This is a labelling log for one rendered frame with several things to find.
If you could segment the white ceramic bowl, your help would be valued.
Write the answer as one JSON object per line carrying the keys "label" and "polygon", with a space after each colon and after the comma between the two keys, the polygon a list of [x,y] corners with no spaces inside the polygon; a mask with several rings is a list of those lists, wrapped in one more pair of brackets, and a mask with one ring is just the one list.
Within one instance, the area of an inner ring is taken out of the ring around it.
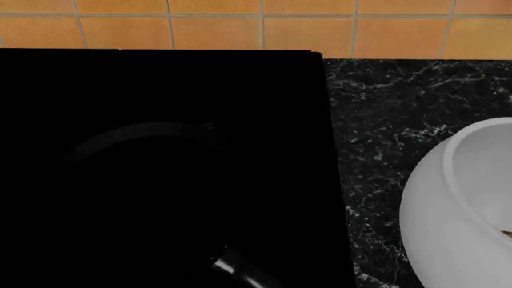
{"label": "white ceramic bowl", "polygon": [[399,225],[424,288],[512,288],[512,117],[466,126],[427,153]]}

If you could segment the black glass cooktop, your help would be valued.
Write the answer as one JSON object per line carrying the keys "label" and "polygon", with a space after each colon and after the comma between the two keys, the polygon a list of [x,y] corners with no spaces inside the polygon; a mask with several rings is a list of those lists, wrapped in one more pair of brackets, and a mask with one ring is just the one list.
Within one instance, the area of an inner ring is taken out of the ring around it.
{"label": "black glass cooktop", "polygon": [[0,49],[0,288],[76,288],[46,268],[51,167],[132,124],[226,138],[234,244],[284,288],[355,288],[322,56],[310,51]]}

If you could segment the black frying pan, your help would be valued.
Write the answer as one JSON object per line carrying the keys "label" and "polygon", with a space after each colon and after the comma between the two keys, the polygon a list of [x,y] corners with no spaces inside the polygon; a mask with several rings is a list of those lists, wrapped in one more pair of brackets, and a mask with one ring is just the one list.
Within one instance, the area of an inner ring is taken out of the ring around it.
{"label": "black frying pan", "polygon": [[284,288],[234,244],[247,225],[231,147],[199,126],[132,124],[51,167],[46,268],[76,288]]}

